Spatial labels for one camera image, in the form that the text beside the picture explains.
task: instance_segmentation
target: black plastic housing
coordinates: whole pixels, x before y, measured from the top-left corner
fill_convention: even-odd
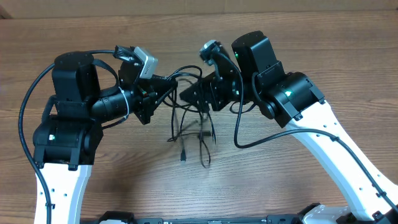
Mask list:
[[[250,82],[254,72],[262,73],[278,62],[271,42],[261,31],[239,37],[232,43],[232,50],[244,81]]]
[[[78,165],[93,165],[102,137],[99,122],[51,115],[34,132],[34,160],[39,168],[46,162],[67,163],[69,170],[76,170]]]
[[[83,102],[100,95],[93,61],[92,54],[85,52],[66,53],[55,59],[52,80],[59,101]]]

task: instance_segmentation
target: cable connector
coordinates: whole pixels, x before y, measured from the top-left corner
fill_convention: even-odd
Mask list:
[[[55,209],[55,204],[48,204],[48,203],[46,203],[45,206],[46,206],[47,208]]]
[[[180,161],[181,162],[187,161],[187,154],[185,153],[185,149],[182,149],[181,156],[180,156]]]
[[[331,141],[339,141],[340,137],[339,136],[335,136],[335,137],[330,137]]]
[[[384,196],[387,195],[387,193],[386,193],[385,191],[383,191],[383,192],[381,192],[380,194],[379,194],[379,193],[376,193],[376,195],[377,195],[377,197],[384,197]]]
[[[117,45],[114,48],[113,57],[124,62],[134,62],[134,49]]]

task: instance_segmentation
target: robot end effector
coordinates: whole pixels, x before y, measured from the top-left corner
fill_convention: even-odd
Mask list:
[[[46,162],[67,163],[69,170],[93,165],[103,129],[122,123],[134,113],[142,124],[166,96],[177,87],[175,80],[154,75],[157,59],[140,47],[116,46],[113,56],[123,61],[118,74],[95,52],[70,52],[54,62],[52,80],[56,95],[50,97],[35,130],[34,160],[39,167]],[[100,89],[96,67],[116,79],[114,86]],[[55,105],[57,114],[49,115]],[[102,126],[102,123],[121,118]]]
[[[301,119],[300,112],[305,108],[317,101],[324,102],[323,93],[309,77],[300,72],[285,74],[271,42],[261,31],[239,37],[232,43],[232,49],[241,69],[243,103],[253,101],[264,116],[275,119],[282,128],[292,118]],[[239,101],[239,70],[222,44],[209,41],[200,50],[200,57],[214,65],[215,71],[181,92],[181,99],[205,111],[209,110],[208,103],[219,111],[229,102]],[[195,91],[202,91],[204,102],[192,94]]]

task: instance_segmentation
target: black cable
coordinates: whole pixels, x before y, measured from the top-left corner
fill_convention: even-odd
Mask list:
[[[50,191],[47,186],[47,183],[45,182],[45,179],[37,167],[35,161],[33,160],[32,155],[29,152],[29,148],[27,147],[25,136],[24,136],[24,112],[26,108],[27,101],[29,100],[30,95],[33,92],[33,89],[36,87],[38,82],[44,77],[45,74],[47,74],[51,69],[54,67],[54,63],[48,66],[37,78],[36,80],[32,83],[30,88],[28,89],[24,100],[22,101],[21,104],[21,110],[19,111],[19,118],[18,118],[18,133],[19,133],[19,139],[21,140],[22,148],[24,149],[25,155],[31,166],[33,167],[33,170],[35,170],[35,173],[37,175],[37,178],[40,180],[40,183],[42,184],[44,195],[45,195],[45,201],[46,201],[46,207],[47,207],[47,224],[51,224],[51,210],[52,210],[52,204],[51,204],[51,198],[50,198]]]
[[[232,114],[238,114],[238,112],[236,112],[235,110],[232,109],[232,107],[235,105],[235,103],[238,103],[238,102],[234,102],[234,103],[229,107],[229,111],[230,111]],[[256,104],[253,103],[246,111],[243,111],[242,114],[252,111],[255,107],[256,107]]]
[[[186,81],[187,83],[193,85],[193,82],[191,80],[187,79],[187,78],[180,78],[179,80],[180,81]]]
[[[220,70],[218,69],[218,65],[217,65],[217,63],[215,63],[215,61],[214,61],[214,70],[215,70],[215,74],[216,74],[216,77],[217,78],[220,78]]]
[[[167,98],[168,99],[170,99],[170,101],[172,102],[172,103],[175,103],[175,107],[176,108],[181,108],[181,109],[183,109],[183,110],[186,110],[186,107],[188,107],[188,106],[191,106],[191,104],[190,103],[187,103],[186,105],[180,105],[180,104],[178,104],[176,101],[174,101],[173,99],[172,99],[172,97],[169,95],[169,96],[167,96]]]
[[[203,116],[201,113],[199,113],[199,117],[200,117],[200,132],[199,132],[199,155],[200,155],[200,164],[207,169],[207,167],[205,166],[205,164],[203,163],[203,158],[202,158],[202,153],[201,153],[201,145],[203,143]]]
[[[377,184],[377,182],[373,179],[373,177],[370,175],[369,171],[365,168],[365,166],[363,165],[363,163],[361,162],[361,160],[359,160],[359,158],[356,156],[356,154],[337,136],[330,134],[326,131],[321,131],[321,130],[317,130],[317,129],[295,129],[295,130],[290,130],[290,131],[284,131],[283,133],[278,133],[278,134],[274,134],[272,136],[266,137],[264,139],[260,139],[258,141],[252,142],[250,144],[247,145],[239,145],[238,144],[238,130],[239,130],[239,122],[241,120],[241,115],[242,115],[242,107],[243,107],[243,79],[242,79],[242,74],[239,71],[239,69],[237,68],[237,66],[225,55],[218,53],[220,56],[222,56],[223,58],[225,58],[228,63],[230,63],[234,69],[237,71],[238,75],[239,75],[239,80],[241,82],[241,104],[239,106],[239,114],[238,114],[238,118],[236,119],[236,125],[235,125],[235,132],[234,132],[234,143],[235,146],[240,148],[240,149],[246,149],[249,147],[253,147],[253,146],[257,146],[258,144],[282,137],[282,136],[286,136],[289,134],[295,134],[295,133],[317,133],[317,134],[322,134],[322,135],[326,135],[328,137],[331,138],[332,141],[337,141],[341,146],[343,146],[348,153],[353,157],[353,159],[355,160],[355,162],[359,165],[359,167],[362,169],[362,171],[365,173],[366,177],[370,180],[370,182],[373,184],[374,188],[376,188],[377,192],[378,192],[378,197],[382,197],[390,206],[391,208],[398,214],[398,207],[387,197],[387,194],[380,188],[380,186]],[[255,88],[253,88],[254,90],[254,95],[256,95],[257,91]]]
[[[202,72],[201,68],[198,67],[198,66],[196,66],[196,65],[186,65],[186,66],[182,66],[181,68],[179,68],[179,69],[177,69],[176,71],[174,71],[173,74],[174,74],[174,73],[177,73],[177,72],[179,72],[179,71],[181,71],[181,70],[187,69],[187,68],[195,68],[195,69],[199,70],[199,76],[202,77],[203,72]]]
[[[121,119],[118,120],[117,122],[114,122],[114,123],[112,123],[112,124],[108,124],[108,125],[106,125],[106,126],[103,126],[102,129],[105,130],[105,129],[108,129],[108,128],[113,128],[113,127],[115,127],[116,125],[119,125],[119,124],[125,122],[128,118],[129,118],[129,115],[126,115],[126,117],[121,118]]]
[[[260,99],[260,96],[259,96],[259,94],[257,92],[257,89],[256,89],[256,84],[254,83],[255,82],[254,78],[257,75],[258,75],[257,73],[253,73],[253,75],[251,76],[251,88],[253,89],[254,97],[256,97],[256,100],[260,103],[260,102],[262,102],[262,100]]]
[[[174,102],[176,102],[177,100],[177,88],[174,89]],[[177,126],[177,136],[175,137],[174,141],[176,141],[178,139],[178,134],[182,134],[182,122],[181,122],[181,128],[178,128],[178,119],[177,119],[177,113],[175,112],[173,115],[175,124]],[[172,138],[174,138],[174,129],[172,128]],[[185,144],[184,144],[184,138],[181,136],[181,155],[180,155],[180,161],[186,161],[187,160],[187,154],[185,152]]]
[[[177,100],[177,89],[174,88],[174,91],[172,91],[172,98],[174,99],[173,101],[173,110],[172,110],[172,120],[171,120],[171,127],[172,127],[172,139],[174,141],[177,140],[177,138],[174,137],[174,116],[175,116],[175,101]]]
[[[174,88],[167,90],[167,92],[157,100],[157,104],[155,106],[159,106],[161,103],[163,103],[166,97],[169,96],[173,90]]]
[[[43,114],[42,114],[42,123],[50,116],[52,107],[55,104],[55,100],[57,99],[56,95],[50,96],[49,100],[47,101],[47,104],[44,107]]]
[[[196,134],[197,137],[199,138],[200,132],[186,133],[186,134],[178,135],[177,137],[180,137],[180,136],[190,136],[190,135],[193,135],[193,134]],[[204,131],[204,132],[202,132],[202,135],[203,135],[203,137],[211,137],[211,131]],[[172,138],[169,138],[169,139],[167,140],[167,142],[174,142],[174,141],[173,141]]]
[[[183,141],[183,137],[182,137],[182,131],[183,131],[183,129],[182,129],[182,124],[184,123],[184,118],[185,118],[185,115],[187,114],[187,111],[188,110],[185,110],[184,111],[184,113],[182,114],[182,118],[181,118],[181,124],[180,124],[180,136],[181,136],[181,141]]]
[[[201,76],[189,73],[189,72],[177,72],[177,73],[173,73],[171,74],[169,77],[167,77],[168,80],[171,80],[172,78],[178,78],[178,77],[193,77],[193,78],[197,78],[200,79]]]
[[[201,151],[200,151],[200,162],[201,162],[201,165],[202,165],[204,168],[209,168],[209,167],[210,167],[210,163],[211,163],[210,151],[209,151],[209,148],[207,147],[205,141],[202,141],[202,143],[203,143],[203,145],[205,146],[205,149],[206,149],[206,152],[207,152],[207,155],[208,155],[208,158],[209,158],[209,162],[208,162],[207,167],[205,167],[205,165],[204,165],[204,163],[203,163]]]
[[[114,50],[88,50],[89,54],[113,54]]]
[[[216,138],[216,131],[214,129],[214,124],[213,124],[213,119],[210,116],[210,112],[207,112],[207,117],[210,120],[210,125],[211,125],[211,136],[213,137],[213,144],[216,144],[217,138]]]
[[[98,58],[94,58],[92,64],[107,70],[108,72],[110,72],[113,75],[113,77],[115,79],[115,84],[112,87],[109,87],[109,88],[106,88],[104,90],[101,90],[101,93],[99,94],[99,97],[109,96],[109,95],[112,95],[112,94],[116,93],[117,91],[119,91],[118,74],[113,70],[113,68],[110,65],[108,65],[106,62],[104,62],[104,61],[102,61],[101,59],[98,59]]]
[[[173,107],[173,105],[171,105],[170,103],[166,102],[165,100],[163,100],[163,103],[164,103],[165,105],[169,106],[169,107]],[[191,110],[191,109],[188,109],[188,108],[186,108],[186,107],[184,107],[184,106],[179,106],[178,103],[175,104],[175,107],[176,107],[176,108],[181,108],[181,109],[183,109],[183,110],[186,110],[186,111],[189,111],[189,112],[192,112],[192,113],[199,113],[199,111]]]

